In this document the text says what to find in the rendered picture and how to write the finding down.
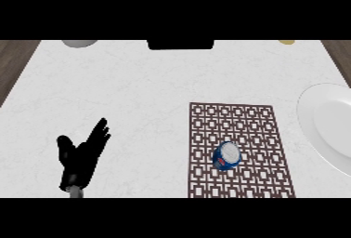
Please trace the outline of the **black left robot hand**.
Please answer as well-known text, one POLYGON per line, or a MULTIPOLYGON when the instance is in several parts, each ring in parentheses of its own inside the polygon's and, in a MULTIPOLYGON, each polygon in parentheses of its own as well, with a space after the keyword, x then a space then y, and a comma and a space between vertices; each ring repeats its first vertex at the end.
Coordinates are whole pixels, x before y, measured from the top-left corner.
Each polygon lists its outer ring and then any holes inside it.
POLYGON ((110 138, 107 131, 107 119, 101 118, 91 129, 87 140, 78 146, 73 146, 65 135, 56 139, 59 162, 63 166, 59 189, 63 192, 70 186, 76 186, 81 190, 88 186, 98 157, 110 138))

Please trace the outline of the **brown patterned placemat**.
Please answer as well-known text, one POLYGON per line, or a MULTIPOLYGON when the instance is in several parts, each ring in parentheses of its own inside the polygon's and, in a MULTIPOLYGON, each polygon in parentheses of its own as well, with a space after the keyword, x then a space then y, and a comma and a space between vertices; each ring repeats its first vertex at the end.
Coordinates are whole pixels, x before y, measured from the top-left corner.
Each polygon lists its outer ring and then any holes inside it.
POLYGON ((270 105, 188 104, 190 198, 292 198, 292 178, 283 143, 270 105), (240 162, 225 171, 212 156, 219 145, 233 142, 240 162))

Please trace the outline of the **white plate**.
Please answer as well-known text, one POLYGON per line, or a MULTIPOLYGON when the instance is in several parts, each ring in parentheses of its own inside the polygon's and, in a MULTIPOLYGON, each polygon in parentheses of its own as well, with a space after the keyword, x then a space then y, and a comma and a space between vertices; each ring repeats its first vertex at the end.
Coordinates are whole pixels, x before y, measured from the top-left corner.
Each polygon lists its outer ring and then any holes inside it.
POLYGON ((312 85, 300 93, 296 115, 317 154, 351 177, 351 88, 312 85))

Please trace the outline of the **blue can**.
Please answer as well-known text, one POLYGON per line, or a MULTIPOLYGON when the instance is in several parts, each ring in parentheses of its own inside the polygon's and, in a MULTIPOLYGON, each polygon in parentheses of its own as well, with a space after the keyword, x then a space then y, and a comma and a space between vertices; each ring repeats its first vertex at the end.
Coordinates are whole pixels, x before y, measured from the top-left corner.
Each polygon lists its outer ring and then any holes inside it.
POLYGON ((241 161, 239 147, 233 141, 224 141, 212 153, 212 164, 216 169, 225 171, 241 161))

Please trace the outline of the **grey round object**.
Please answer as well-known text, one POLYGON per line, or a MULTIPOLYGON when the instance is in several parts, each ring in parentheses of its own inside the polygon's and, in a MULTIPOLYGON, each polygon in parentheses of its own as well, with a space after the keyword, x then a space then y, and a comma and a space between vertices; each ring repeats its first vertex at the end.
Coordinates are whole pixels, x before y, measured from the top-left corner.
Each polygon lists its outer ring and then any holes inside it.
POLYGON ((67 47, 82 48, 91 46, 95 43, 95 40, 65 40, 63 44, 67 47))

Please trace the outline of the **black appliance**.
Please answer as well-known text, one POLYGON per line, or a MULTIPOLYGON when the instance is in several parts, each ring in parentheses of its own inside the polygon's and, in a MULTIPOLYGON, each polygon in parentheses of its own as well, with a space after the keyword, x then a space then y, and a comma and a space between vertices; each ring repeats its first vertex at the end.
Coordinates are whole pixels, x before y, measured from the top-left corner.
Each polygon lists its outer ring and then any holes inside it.
POLYGON ((150 50, 209 50, 213 47, 212 40, 147 40, 150 50))

